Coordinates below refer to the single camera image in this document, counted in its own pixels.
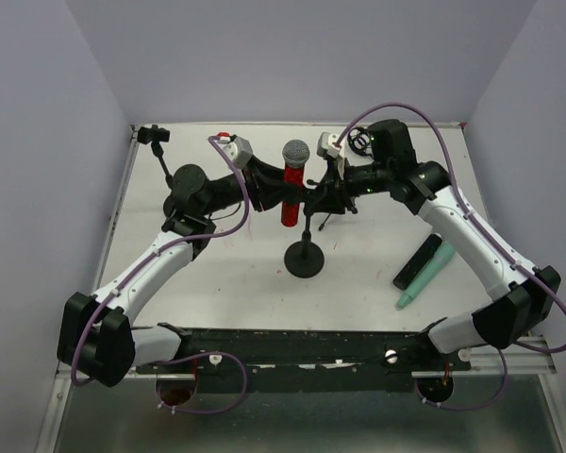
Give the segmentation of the red glitter microphone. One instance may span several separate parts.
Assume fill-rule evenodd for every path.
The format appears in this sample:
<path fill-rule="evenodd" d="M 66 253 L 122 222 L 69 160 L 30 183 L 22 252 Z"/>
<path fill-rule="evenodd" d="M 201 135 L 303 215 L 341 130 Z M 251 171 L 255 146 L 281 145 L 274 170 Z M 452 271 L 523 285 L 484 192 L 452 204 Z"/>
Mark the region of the red glitter microphone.
<path fill-rule="evenodd" d="M 281 223 L 284 227 L 295 227 L 299 216 L 299 195 L 304 187 L 305 165 L 310 157 L 308 145 L 301 140 L 290 140 L 282 149 L 285 162 L 284 182 L 294 187 L 291 196 L 282 202 Z"/>

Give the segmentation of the round-base mic stand with clip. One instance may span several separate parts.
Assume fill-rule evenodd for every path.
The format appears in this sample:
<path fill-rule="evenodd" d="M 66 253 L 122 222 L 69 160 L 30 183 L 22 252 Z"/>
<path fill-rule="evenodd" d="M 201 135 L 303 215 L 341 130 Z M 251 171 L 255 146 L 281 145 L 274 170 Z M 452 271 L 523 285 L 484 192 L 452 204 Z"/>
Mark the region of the round-base mic stand with clip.
<path fill-rule="evenodd" d="M 313 195 L 305 196 L 305 226 L 302 231 L 301 240 L 292 243 L 284 255 L 284 265 L 287 271 L 294 277 L 312 278 L 318 275 L 325 265 L 325 255 L 322 249 L 312 241 L 311 220 L 314 204 Z"/>

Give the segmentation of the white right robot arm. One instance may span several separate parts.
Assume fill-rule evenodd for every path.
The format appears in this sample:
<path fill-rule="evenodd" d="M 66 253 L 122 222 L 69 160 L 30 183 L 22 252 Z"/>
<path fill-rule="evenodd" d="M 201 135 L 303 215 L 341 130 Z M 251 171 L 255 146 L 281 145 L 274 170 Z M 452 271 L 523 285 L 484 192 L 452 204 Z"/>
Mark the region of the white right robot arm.
<path fill-rule="evenodd" d="M 317 154 L 326 160 L 327 171 L 317 186 L 325 199 L 316 211 L 344 213 L 359 196 L 389 193 L 457 250 L 491 299 L 472 313 L 427 327 L 428 342 L 441 354 L 518 343 L 549 314 L 560 283 L 558 272 L 512 249 L 464 197 L 450 166 L 419 162 L 405 123 L 384 120 L 369 125 L 367 132 L 374 161 L 362 166 L 352 166 L 345 158 L 345 136 L 324 132 L 319 137 Z"/>

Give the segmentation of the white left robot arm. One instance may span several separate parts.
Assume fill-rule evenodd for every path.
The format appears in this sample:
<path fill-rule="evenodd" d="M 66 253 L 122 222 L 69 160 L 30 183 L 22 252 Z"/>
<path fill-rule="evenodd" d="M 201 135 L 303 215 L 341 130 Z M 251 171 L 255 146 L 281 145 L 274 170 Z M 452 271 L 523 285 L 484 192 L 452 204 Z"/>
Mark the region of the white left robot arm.
<path fill-rule="evenodd" d="M 150 299 L 178 271 L 191 264 L 212 239 L 241 229 L 217 231 L 211 214 L 241 204 L 245 212 L 279 204 L 291 218 L 292 202 L 303 191 L 301 170 L 279 169 L 251 158 L 229 176 L 211 180 L 187 164 L 170 177 L 164 203 L 166 220 L 151 245 L 110 283 L 93 294 L 73 294 L 66 302 L 58 339 L 58 359 L 70 365 L 75 384 L 93 380 L 112 387 L 129 369 L 176 358 L 182 335 L 174 327 L 135 329 L 134 321 Z"/>

